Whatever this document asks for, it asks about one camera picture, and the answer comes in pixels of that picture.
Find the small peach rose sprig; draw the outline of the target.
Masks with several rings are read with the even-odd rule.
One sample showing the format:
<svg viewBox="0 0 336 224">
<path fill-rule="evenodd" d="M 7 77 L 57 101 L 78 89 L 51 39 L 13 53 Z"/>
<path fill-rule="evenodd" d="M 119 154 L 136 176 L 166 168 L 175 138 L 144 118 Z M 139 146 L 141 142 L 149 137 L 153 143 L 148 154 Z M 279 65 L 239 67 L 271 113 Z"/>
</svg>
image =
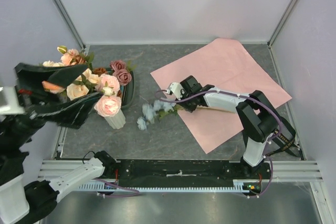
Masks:
<svg viewBox="0 0 336 224">
<path fill-rule="evenodd" d="M 103 96 L 95 104 L 94 109 L 102 117 L 115 116 L 121 109 L 121 98 L 118 97 L 120 91 L 118 79 L 109 74 L 102 74 L 98 91 L 101 91 Z"/>
</svg>

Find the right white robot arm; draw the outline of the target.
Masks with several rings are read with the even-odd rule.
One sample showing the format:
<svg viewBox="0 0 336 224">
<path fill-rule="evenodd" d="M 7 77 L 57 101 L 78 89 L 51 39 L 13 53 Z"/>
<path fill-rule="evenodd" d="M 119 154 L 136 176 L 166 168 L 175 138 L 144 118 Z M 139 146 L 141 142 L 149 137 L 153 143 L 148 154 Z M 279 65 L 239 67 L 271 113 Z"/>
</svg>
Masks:
<svg viewBox="0 0 336 224">
<path fill-rule="evenodd" d="M 176 101 L 189 112 L 203 106 L 236 113 L 243 126 L 246 145 L 240 172 L 248 179 L 259 173 L 259 164 L 265 159 L 267 142 L 278 136 L 284 126 L 280 115 L 264 93 L 256 90 L 250 94 L 239 94 L 210 84 L 202 86 L 193 76 L 180 83 L 170 84 L 169 90 L 175 95 Z"/>
</svg>

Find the dusty pink rose stem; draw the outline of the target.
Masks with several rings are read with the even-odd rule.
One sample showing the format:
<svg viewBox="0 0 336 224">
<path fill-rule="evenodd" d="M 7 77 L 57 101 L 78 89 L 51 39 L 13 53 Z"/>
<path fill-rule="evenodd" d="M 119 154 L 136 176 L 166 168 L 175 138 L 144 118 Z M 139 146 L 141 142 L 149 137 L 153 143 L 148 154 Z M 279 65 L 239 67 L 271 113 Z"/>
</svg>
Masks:
<svg viewBox="0 0 336 224">
<path fill-rule="evenodd" d="M 121 86 L 126 86 L 133 80 L 131 72 L 135 67 L 136 65 L 130 60 L 127 62 L 123 60 L 114 60 L 110 62 L 112 75 L 117 78 Z"/>
</svg>

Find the cream rose stem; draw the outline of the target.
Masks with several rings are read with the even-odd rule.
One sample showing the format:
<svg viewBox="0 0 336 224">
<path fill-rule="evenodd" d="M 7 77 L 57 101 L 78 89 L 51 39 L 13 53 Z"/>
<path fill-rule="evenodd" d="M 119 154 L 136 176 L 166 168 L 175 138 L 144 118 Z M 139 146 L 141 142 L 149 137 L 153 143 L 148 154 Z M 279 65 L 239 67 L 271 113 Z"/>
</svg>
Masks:
<svg viewBox="0 0 336 224">
<path fill-rule="evenodd" d="M 44 61 L 42 65 L 44 67 L 64 67 L 65 66 L 62 62 L 53 62 L 53 61 Z"/>
</svg>

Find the blue hydrangea stem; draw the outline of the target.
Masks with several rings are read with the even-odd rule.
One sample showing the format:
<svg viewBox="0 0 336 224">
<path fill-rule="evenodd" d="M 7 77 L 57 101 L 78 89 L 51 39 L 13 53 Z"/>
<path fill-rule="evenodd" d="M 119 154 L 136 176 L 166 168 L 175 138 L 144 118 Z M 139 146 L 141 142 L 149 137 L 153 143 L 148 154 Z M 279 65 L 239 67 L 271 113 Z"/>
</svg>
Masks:
<svg viewBox="0 0 336 224">
<path fill-rule="evenodd" d="M 146 131 L 149 124 L 161 121 L 170 114 L 178 115 L 179 111 L 187 110 L 177 103 L 168 103 L 160 100 L 155 100 L 152 104 L 144 103 L 142 105 L 142 116 L 136 121 L 138 129 Z"/>
</svg>

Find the brown orange flower stem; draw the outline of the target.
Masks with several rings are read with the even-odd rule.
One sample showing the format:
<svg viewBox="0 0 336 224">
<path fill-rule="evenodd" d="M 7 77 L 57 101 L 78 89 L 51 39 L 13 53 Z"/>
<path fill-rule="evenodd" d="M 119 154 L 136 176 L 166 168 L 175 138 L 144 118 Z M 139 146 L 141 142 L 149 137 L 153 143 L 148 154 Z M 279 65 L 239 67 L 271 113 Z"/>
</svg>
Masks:
<svg viewBox="0 0 336 224">
<path fill-rule="evenodd" d="M 102 74 L 106 74 L 106 73 L 108 73 L 108 72 L 107 72 L 106 68 L 94 68 L 94 69 L 92 70 L 92 73 L 93 73 L 93 74 L 96 74 L 96 75 L 98 75 L 98 76 L 101 76 Z"/>
</svg>

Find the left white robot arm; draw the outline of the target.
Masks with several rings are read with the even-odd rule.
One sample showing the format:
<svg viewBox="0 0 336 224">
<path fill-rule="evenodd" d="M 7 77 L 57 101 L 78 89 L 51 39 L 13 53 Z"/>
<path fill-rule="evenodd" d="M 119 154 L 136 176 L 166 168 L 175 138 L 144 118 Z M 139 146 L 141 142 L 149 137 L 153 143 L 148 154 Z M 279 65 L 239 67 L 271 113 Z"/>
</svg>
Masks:
<svg viewBox="0 0 336 224">
<path fill-rule="evenodd" d="M 84 183 L 100 176 L 111 178 L 116 161 L 99 151 L 64 175 L 38 180 L 36 169 L 27 166 L 29 151 L 23 146 L 49 122 L 80 128 L 101 94 L 61 98 L 60 93 L 87 70 L 86 65 L 19 63 L 14 70 L 15 85 L 1 85 L 1 222 L 36 223 Z"/>
</svg>

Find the large peach peony stem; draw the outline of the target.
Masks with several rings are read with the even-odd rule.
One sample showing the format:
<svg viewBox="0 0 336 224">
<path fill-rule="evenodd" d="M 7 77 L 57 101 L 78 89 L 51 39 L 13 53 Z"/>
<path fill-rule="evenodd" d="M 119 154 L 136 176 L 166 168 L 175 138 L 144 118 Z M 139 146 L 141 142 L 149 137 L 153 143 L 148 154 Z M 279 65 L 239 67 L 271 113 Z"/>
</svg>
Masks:
<svg viewBox="0 0 336 224">
<path fill-rule="evenodd" d="M 89 64 L 87 61 L 87 59 L 89 59 L 88 56 L 83 52 L 79 52 L 77 49 L 68 49 L 66 46 L 58 46 L 57 50 L 62 54 L 60 60 L 65 66 Z M 43 81 L 42 85 L 45 91 L 50 93 L 57 94 L 65 91 L 65 88 L 59 87 L 47 81 Z"/>
</svg>

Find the white ribbed ceramic vase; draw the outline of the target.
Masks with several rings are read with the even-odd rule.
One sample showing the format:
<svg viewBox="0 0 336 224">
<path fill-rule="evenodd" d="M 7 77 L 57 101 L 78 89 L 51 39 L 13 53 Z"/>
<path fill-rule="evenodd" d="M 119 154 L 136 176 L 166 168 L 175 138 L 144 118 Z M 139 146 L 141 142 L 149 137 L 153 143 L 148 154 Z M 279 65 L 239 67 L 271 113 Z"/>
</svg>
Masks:
<svg viewBox="0 0 336 224">
<path fill-rule="evenodd" d="M 115 130 L 119 130 L 125 125 L 125 116 L 122 110 L 119 110 L 119 112 L 113 116 L 105 117 L 105 120 Z"/>
</svg>

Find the peach flower stem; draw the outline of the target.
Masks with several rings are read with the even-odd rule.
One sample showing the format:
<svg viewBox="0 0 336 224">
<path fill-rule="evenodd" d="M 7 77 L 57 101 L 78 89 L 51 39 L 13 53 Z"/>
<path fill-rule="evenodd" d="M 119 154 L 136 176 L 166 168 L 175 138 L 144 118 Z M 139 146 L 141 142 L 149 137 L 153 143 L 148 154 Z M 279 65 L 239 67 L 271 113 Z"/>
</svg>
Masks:
<svg viewBox="0 0 336 224">
<path fill-rule="evenodd" d="M 96 91 L 99 84 L 99 75 L 94 74 L 90 69 L 87 69 L 67 87 L 67 97 L 72 101 L 86 96 L 89 93 Z"/>
</svg>

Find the dark green plastic tray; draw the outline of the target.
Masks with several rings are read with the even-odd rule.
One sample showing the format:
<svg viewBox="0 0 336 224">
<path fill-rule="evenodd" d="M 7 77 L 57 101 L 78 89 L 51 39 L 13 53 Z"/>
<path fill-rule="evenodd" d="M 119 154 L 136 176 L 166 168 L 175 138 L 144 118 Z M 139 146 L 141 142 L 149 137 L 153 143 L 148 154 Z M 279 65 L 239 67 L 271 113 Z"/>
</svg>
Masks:
<svg viewBox="0 0 336 224">
<path fill-rule="evenodd" d="M 135 98 L 135 78 L 133 71 L 130 72 L 132 80 L 122 87 L 121 110 L 129 109 Z"/>
</svg>

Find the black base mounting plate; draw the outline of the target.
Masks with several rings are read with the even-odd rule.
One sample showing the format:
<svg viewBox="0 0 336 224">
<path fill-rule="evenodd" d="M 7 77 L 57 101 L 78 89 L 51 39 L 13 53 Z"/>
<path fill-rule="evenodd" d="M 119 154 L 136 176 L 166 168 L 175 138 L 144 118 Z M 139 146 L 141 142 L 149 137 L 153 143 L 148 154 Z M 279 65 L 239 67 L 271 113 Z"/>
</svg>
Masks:
<svg viewBox="0 0 336 224">
<path fill-rule="evenodd" d="M 223 179 L 269 178 L 271 167 L 262 162 L 249 167 L 241 161 L 225 160 L 154 160 L 120 159 L 106 168 L 103 178 L 116 178 L 118 181 L 143 178 L 200 177 Z"/>
</svg>

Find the purple pink wrapping paper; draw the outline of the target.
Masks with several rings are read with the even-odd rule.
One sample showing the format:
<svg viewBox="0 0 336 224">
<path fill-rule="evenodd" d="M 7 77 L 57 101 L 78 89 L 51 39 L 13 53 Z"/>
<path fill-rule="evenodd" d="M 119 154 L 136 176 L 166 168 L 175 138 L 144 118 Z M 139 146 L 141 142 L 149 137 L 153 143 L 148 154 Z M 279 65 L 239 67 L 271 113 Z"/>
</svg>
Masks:
<svg viewBox="0 0 336 224">
<path fill-rule="evenodd" d="M 208 45 L 156 45 L 151 72 L 160 89 L 194 76 L 202 86 L 241 95 L 262 91 L 275 109 L 291 100 L 278 84 L 267 45 L 242 45 L 233 39 L 217 38 Z M 233 97 L 207 94 L 210 106 L 194 112 L 180 110 L 179 116 L 203 151 L 208 154 L 242 131 Z"/>
</svg>

